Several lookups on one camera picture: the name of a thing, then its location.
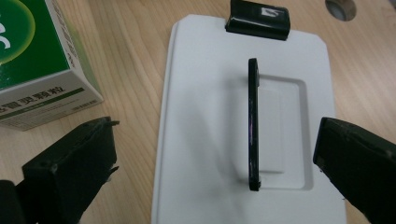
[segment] wood grain surface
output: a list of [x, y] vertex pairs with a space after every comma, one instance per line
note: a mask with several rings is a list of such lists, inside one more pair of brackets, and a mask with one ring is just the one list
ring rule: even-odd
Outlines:
[[[102, 116], [114, 128], [120, 169], [81, 220], [150, 223], [163, 80], [172, 25], [188, 14], [228, 18], [229, 0], [58, 0], [78, 32], [105, 101], [26, 132], [0, 129], [0, 179], [22, 180], [21, 166], [80, 123]], [[337, 118], [396, 143], [396, 13], [388, 0], [355, 0], [339, 21], [323, 0], [261, 0], [290, 11], [291, 28], [327, 44]], [[347, 223], [368, 223], [346, 203]]]

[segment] cardboard box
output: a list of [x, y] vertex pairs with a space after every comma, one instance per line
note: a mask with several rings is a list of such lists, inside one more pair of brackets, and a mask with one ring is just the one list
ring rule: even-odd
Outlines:
[[27, 130], [103, 101], [55, 0], [0, 1], [0, 126]]

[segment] white tray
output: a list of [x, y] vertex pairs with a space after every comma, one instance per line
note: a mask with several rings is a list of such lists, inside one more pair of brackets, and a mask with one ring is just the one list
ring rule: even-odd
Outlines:
[[[312, 162], [320, 119], [334, 117], [326, 45], [226, 33], [190, 15], [172, 30], [153, 224], [343, 224], [343, 197]], [[248, 187], [248, 59], [260, 71], [259, 192]]]

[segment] green packaging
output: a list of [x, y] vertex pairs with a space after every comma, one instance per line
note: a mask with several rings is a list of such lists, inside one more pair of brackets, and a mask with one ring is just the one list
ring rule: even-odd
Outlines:
[[103, 101], [55, 0], [0, 1], [0, 126], [27, 130]]

